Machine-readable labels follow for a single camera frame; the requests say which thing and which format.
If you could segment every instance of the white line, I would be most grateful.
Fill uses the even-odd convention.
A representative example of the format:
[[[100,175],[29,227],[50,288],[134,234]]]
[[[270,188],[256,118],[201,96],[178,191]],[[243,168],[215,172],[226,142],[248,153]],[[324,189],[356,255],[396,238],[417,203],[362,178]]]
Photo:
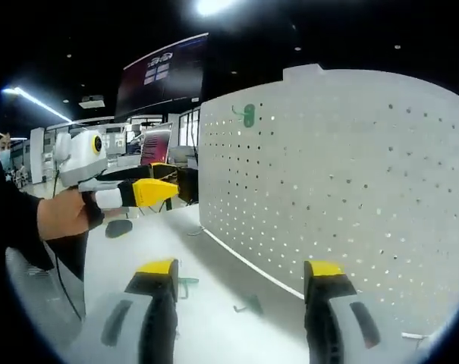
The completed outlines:
[[[249,260],[247,260],[246,258],[244,258],[241,254],[239,253],[236,253],[232,248],[230,248],[229,246],[227,246],[226,244],[224,244],[219,238],[217,238],[216,235],[214,235],[213,233],[211,233],[210,231],[208,231],[206,228],[203,228],[204,232],[209,235],[212,239],[214,239],[220,246],[222,246],[224,249],[226,249],[227,251],[229,251],[233,256],[235,256],[236,258],[238,258],[239,260],[241,260],[243,263],[246,263],[247,266],[249,266],[250,268],[252,268],[253,270],[257,271],[258,273],[260,273],[264,278],[268,279],[269,281],[273,282],[274,284],[276,284],[277,286],[279,286],[280,288],[283,288],[284,290],[286,290],[287,292],[293,294],[294,296],[300,298],[301,300],[303,300],[303,294],[298,292],[297,290],[294,290],[293,288],[287,286],[285,283],[283,282],[280,282],[278,279],[276,279],[275,277],[273,277],[272,275],[269,275],[268,273],[266,273],[265,271],[263,271],[261,268],[258,268],[257,266],[255,266],[252,262],[250,262]]]
[[[146,57],[149,57],[150,55],[154,55],[157,52],[163,51],[164,49],[170,48],[172,46],[176,46],[177,44],[182,43],[182,42],[186,42],[187,40],[192,40],[192,39],[196,39],[196,38],[200,38],[202,36],[208,36],[208,35],[209,35],[209,33],[203,33],[203,34],[199,34],[198,36],[192,36],[190,38],[182,39],[182,40],[179,40],[178,42],[166,45],[165,47],[157,49],[156,51],[153,51],[153,52],[149,53],[148,55],[144,55],[142,58],[137,59],[135,62],[131,62],[128,66],[123,68],[123,71],[126,70],[127,68],[133,66],[135,63],[141,61],[142,59],[145,59]]]
[[[407,332],[401,332],[401,337],[405,337],[407,339],[423,340],[423,339],[426,339],[428,335],[410,334]]]

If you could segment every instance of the green hook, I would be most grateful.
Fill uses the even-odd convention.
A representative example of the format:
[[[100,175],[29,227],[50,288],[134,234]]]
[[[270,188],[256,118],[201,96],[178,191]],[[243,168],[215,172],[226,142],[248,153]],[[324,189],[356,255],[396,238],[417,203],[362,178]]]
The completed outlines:
[[[232,105],[231,109],[236,115],[243,117],[245,127],[252,127],[254,125],[254,111],[256,107],[253,104],[247,104],[244,107],[244,112],[237,112],[234,105]]]

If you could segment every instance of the face mask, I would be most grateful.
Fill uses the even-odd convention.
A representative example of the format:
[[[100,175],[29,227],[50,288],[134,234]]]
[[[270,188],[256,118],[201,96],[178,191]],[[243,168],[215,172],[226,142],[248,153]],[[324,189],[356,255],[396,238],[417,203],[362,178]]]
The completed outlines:
[[[3,170],[6,171],[10,166],[10,149],[0,151],[0,162],[2,163]]]

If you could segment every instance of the pegboard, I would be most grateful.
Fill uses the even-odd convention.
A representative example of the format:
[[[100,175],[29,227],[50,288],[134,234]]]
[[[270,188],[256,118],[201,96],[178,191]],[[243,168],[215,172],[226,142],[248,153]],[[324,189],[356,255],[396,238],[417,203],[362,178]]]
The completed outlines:
[[[241,113],[254,105],[254,124]],[[378,71],[295,67],[201,108],[201,224],[303,292],[337,262],[406,331],[459,300],[459,97]]]

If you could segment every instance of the human hand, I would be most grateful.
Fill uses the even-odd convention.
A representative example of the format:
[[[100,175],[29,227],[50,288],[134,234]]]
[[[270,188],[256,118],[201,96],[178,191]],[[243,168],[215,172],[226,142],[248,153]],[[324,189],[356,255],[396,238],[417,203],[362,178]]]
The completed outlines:
[[[43,240],[82,234],[89,229],[83,197],[76,190],[64,190],[53,199],[43,199],[37,209],[37,227]]]

